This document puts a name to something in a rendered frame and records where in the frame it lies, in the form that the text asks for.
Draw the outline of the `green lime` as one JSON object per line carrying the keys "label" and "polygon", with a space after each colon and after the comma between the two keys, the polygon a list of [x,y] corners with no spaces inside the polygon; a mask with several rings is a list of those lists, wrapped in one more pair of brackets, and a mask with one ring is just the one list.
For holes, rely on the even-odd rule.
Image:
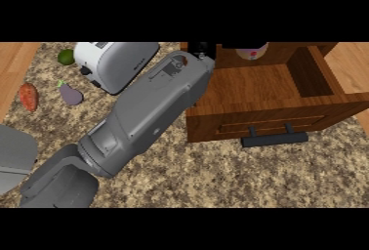
{"label": "green lime", "polygon": [[58,62],[64,65],[71,65],[76,62],[74,50],[65,49],[58,54]]}

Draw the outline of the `white and grey toaster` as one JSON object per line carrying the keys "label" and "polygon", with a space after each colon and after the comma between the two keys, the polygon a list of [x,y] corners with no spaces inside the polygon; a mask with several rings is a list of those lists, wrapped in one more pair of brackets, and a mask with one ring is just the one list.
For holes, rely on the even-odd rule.
{"label": "white and grey toaster", "polygon": [[118,95],[158,49],[157,42],[79,42],[74,59],[93,85],[110,95]]}

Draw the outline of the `wooden drawer front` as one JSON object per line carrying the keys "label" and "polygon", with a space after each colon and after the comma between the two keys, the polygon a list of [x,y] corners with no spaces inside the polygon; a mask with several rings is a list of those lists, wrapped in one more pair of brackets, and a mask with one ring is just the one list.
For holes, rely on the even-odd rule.
{"label": "wooden drawer front", "polygon": [[208,142],[329,128],[369,108],[369,93],[197,106],[186,110],[188,142]]}

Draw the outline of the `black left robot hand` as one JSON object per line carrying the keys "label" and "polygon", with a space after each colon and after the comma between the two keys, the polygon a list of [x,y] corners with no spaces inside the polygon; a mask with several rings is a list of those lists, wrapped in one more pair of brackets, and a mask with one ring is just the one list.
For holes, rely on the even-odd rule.
{"label": "black left robot hand", "polygon": [[210,54],[210,43],[208,42],[189,42],[188,53],[192,54],[200,60]]}

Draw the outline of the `white and pink can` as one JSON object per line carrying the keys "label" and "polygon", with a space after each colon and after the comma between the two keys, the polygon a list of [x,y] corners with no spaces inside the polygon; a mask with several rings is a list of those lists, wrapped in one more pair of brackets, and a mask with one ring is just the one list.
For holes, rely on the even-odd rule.
{"label": "white and pink can", "polygon": [[248,61],[257,60],[269,49],[269,43],[267,42],[254,42],[242,45],[236,49],[238,56]]}

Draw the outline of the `purple eggplant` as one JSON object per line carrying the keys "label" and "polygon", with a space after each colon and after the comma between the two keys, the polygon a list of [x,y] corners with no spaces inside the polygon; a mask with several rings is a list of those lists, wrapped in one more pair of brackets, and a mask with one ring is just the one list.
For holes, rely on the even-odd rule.
{"label": "purple eggplant", "polygon": [[77,105],[83,102],[83,93],[77,89],[74,89],[64,81],[58,82],[58,88],[67,104]]}

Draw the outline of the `open wooden drawer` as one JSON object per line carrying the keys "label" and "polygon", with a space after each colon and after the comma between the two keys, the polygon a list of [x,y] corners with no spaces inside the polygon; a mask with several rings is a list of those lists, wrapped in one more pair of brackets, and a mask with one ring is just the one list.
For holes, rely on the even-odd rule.
{"label": "open wooden drawer", "polygon": [[248,61],[232,47],[216,45],[216,71],[200,105],[328,98],[335,103],[369,103],[369,92],[349,94],[325,55],[337,42],[272,42]]}

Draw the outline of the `orange sweet potato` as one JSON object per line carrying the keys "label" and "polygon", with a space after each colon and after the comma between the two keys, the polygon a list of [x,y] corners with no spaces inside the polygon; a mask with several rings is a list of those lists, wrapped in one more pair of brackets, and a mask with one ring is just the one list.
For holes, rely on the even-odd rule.
{"label": "orange sweet potato", "polygon": [[19,89],[21,103],[28,111],[36,111],[39,103],[37,89],[31,83],[25,83]]}

